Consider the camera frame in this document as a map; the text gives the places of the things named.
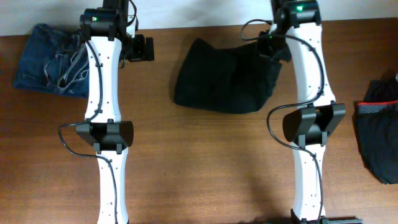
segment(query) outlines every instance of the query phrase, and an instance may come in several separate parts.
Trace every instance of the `white wall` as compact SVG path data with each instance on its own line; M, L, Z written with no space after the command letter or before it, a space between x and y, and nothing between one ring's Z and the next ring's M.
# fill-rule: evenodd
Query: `white wall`
M226 26L272 19L268 0L134 0L140 29ZM318 0L323 20L398 17L398 0ZM32 26L77 26L102 0L1 0L0 35L28 34Z

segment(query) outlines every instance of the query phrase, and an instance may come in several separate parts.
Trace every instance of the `brown wooden surface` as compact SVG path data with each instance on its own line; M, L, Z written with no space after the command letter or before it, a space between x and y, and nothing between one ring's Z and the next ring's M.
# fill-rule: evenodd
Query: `brown wooden surface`
M398 20L324 22L323 51L330 84L347 116L330 138L324 161L329 217L357 215L365 223L398 223L398 185L380 184L364 168L351 117L369 81L398 70ZM252 26L255 35L266 26ZM155 40L155 62L119 71L119 104L135 125L126 166L130 223L237 223L290 217L294 160L266 129L268 111L296 101L292 63L274 96L257 113L230 115L172 102L178 70L201 37L237 47L240 26L144 30ZM0 38L0 223L96 223L97 161L69 154L57 126L84 118L86 100L14 90L27 37ZM283 115L272 117L281 132ZM70 146L93 152L73 130Z

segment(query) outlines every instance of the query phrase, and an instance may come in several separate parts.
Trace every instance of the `black fabric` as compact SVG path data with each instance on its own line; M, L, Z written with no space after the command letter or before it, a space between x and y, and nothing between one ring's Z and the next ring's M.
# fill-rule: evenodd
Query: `black fabric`
M255 112L272 95L281 66L261 57L256 43L220 50L197 39L181 67L174 100L223 113Z
M394 82L373 81L364 99L369 103L358 105L356 120L363 161L384 184L398 184L398 95L394 94L398 89L391 88Z

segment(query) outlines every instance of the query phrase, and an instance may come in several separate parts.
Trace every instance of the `blue jeans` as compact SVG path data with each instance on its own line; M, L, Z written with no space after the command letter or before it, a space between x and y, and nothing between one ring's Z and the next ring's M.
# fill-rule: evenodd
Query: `blue jeans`
M88 97L89 66L79 35L37 24L26 43L14 88Z

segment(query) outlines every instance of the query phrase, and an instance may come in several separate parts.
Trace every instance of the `red trim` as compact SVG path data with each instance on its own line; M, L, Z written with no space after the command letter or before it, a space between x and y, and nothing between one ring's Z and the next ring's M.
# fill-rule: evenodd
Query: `red trim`
M393 105L398 103L398 100L390 101L390 102L383 102L383 103L358 103L360 106L380 106L380 105Z

